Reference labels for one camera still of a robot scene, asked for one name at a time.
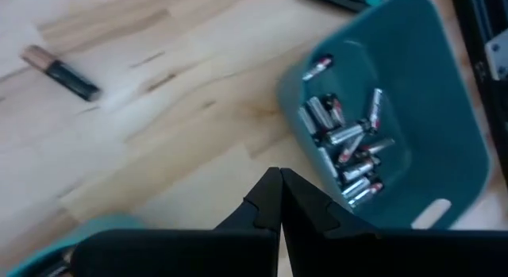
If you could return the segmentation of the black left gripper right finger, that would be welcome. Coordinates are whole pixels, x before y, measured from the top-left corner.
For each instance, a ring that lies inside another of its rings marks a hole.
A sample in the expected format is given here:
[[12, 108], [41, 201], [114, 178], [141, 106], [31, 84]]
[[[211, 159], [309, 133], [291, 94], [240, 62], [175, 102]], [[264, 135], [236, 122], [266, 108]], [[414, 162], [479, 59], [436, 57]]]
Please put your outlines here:
[[293, 170], [281, 175], [282, 223], [295, 276], [507, 274], [505, 232], [379, 229]]

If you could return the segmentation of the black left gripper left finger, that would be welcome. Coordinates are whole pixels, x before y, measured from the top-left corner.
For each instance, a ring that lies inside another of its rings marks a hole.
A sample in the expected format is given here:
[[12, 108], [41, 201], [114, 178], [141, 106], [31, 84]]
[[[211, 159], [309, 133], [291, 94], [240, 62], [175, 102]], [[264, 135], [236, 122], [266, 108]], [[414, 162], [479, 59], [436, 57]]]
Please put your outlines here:
[[283, 176], [270, 167], [214, 229], [115, 229], [80, 242], [74, 276], [275, 276]]

